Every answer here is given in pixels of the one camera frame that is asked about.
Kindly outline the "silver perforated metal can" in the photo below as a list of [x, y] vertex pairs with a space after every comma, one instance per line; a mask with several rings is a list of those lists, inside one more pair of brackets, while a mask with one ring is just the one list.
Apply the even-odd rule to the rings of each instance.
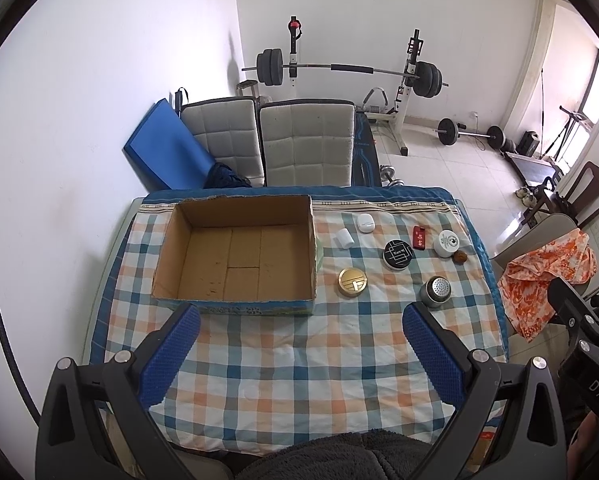
[[432, 276], [420, 288], [419, 298], [429, 308], [440, 308], [451, 297], [451, 284], [441, 275]]

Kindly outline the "small brown wooden object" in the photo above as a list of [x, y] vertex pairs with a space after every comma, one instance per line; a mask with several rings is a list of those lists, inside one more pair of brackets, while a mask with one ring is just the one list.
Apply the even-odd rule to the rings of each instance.
[[463, 264], [465, 261], [467, 261], [467, 254], [465, 252], [461, 252], [461, 250], [458, 250], [452, 255], [452, 260], [456, 264]]

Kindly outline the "black round tin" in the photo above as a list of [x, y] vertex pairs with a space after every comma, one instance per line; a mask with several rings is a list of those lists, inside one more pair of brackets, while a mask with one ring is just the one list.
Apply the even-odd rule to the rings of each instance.
[[383, 249], [382, 258], [389, 269], [403, 271], [414, 259], [414, 251], [404, 240], [390, 240]]

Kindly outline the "white round jar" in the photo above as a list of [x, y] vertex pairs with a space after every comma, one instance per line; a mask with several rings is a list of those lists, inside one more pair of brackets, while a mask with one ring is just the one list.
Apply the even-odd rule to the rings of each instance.
[[442, 230], [434, 240], [433, 248], [438, 257], [451, 258], [460, 249], [459, 236], [451, 230]]

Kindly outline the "red small card box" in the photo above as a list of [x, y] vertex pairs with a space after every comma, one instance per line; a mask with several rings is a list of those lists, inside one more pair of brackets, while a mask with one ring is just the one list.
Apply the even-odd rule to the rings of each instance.
[[416, 250], [426, 249], [426, 229], [423, 226], [414, 226], [412, 234], [413, 248]]

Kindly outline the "white small cylinder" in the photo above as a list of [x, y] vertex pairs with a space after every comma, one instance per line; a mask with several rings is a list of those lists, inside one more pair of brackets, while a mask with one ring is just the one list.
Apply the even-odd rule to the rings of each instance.
[[348, 249], [350, 247], [353, 247], [355, 244], [354, 237], [346, 228], [340, 229], [335, 233], [335, 240], [337, 246], [339, 246], [342, 249]]

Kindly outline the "white earbuds case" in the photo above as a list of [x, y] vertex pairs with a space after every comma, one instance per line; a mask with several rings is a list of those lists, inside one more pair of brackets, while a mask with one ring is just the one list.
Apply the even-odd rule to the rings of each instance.
[[360, 233], [370, 234], [375, 229], [375, 221], [371, 214], [358, 214], [356, 217], [357, 229]]

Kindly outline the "dark fuzzy clothing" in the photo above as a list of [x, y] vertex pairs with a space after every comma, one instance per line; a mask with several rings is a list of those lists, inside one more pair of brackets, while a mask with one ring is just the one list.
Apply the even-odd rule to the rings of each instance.
[[268, 454], [239, 479], [410, 479], [419, 469], [450, 468], [435, 446], [374, 429], [311, 440]]

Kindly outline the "checkered tablecloth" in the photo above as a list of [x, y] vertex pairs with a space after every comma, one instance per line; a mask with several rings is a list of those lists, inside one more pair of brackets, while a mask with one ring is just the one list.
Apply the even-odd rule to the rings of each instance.
[[[403, 333], [403, 309], [432, 276], [451, 284], [435, 318], [469, 348], [505, 361], [505, 311], [486, 248], [462, 204], [443, 188], [310, 188], [318, 242], [317, 296], [309, 315], [206, 313], [191, 352], [153, 418], [172, 443], [200, 452], [264, 455], [296, 443], [382, 428], [433, 441], [452, 409], [437, 396]], [[375, 229], [357, 229], [358, 214]], [[426, 249], [413, 248], [414, 226]], [[355, 244], [337, 246], [346, 228]], [[467, 261], [438, 257], [442, 230], [455, 232]], [[390, 240], [414, 259], [386, 266]], [[337, 289], [343, 269], [365, 271], [355, 298]]]

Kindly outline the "dark wooden chair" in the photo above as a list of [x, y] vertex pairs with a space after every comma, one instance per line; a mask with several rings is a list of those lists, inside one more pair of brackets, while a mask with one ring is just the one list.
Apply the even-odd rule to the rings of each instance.
[[557, 190], [557, 181], [546, 177], [534, 188], [531, 188], [534, 203], [524, 212], [522, 224], [531, 228], [538, 221], [536, 214], [565, 214], [575, 224], [584, 229], [599, 217], [599, 166], [586, 162], [577, 174], [569, 190], [561, 195]]

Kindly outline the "dark blue knit fabric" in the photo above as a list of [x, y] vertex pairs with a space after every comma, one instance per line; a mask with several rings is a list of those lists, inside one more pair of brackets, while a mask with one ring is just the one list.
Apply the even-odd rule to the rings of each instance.
[[240, 176], [231, 167], [223, 162], [215, 162], [208, 171], [204, 188], [250, 188], [249, 178]]

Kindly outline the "floor barbell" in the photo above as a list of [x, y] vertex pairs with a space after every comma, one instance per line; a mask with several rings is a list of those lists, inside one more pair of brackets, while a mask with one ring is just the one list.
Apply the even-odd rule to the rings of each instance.
[[443, 145], [455, 145], [461, 136], [484, 139], [493, 150], [501, 150], [505, 146], [505, 133], [496, 125], [490, 126], [485, 132], [461, 128], [460, 125], [450, 118], [443, 118], [438, 122], [435, 129], [438, 140]]

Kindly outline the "grey padded chair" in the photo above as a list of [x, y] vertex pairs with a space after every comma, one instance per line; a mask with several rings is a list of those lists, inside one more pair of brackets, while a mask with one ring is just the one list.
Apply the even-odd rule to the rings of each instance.
[[264, 159], [254, 98], [231, 96], [186, 104], [180, 118], [217, 162], [229, 166], [252, 186], [264, 185]]
[[344, 100], [271, 102], [259, 110], [268, 186], [348, 186], [356, 107]]

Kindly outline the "white squat rack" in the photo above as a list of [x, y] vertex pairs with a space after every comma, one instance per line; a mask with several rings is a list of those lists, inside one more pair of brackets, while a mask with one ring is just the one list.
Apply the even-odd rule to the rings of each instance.
[[380, 70], [371, 66], [362, 65], [350, 65], [350, 64], [319, 64], [319, 63], [299, 63], [297, 44], [299, 38], [303, 34], [301, 30], [301, 21], [298, 20], [296, 15], [290, 17], [290, 21], [287, 24], [288, 32], [290, 33], [290, 63], [285, 65], [288, 70], [288, 76], [290, 81], [295, 84], [295, 80], [298, 76], [298, 70], [300, 68], [323, 68], [324, 70], [331, 70], [331, 72], [347, 72], [354, 74], [383, 74], [398, 76], [400, 81], [396, 90], [394, 103], [390, 112], [380, 114], [377, 118], [378, 122], [386, 122], [391, 133], [393, 134], [395, 143], [398, 145], [400, 155], [408, 156], [409, 148], [405, 141], [401, 131], [403, 131], [403, 124], [405, 123], [407, 106], [410, 100], [410, 96], [413, 93], [414, 80], [418, 78], [417, 74], [417, 62], [421, 54], [423, 39], [421, 38], [420, 29], [414, 29], [413, 35], [409, 39], [409, 44], [406, 53], [406, 64], [400, 73], [394, 72], [393, 70]]

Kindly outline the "right grey padded chair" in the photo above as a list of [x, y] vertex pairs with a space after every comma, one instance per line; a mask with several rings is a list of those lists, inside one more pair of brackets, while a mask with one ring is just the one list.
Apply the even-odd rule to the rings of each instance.
[[271, 102], [259, 110], [268, 186], [348, 186], [356, 107], [344, 100]]

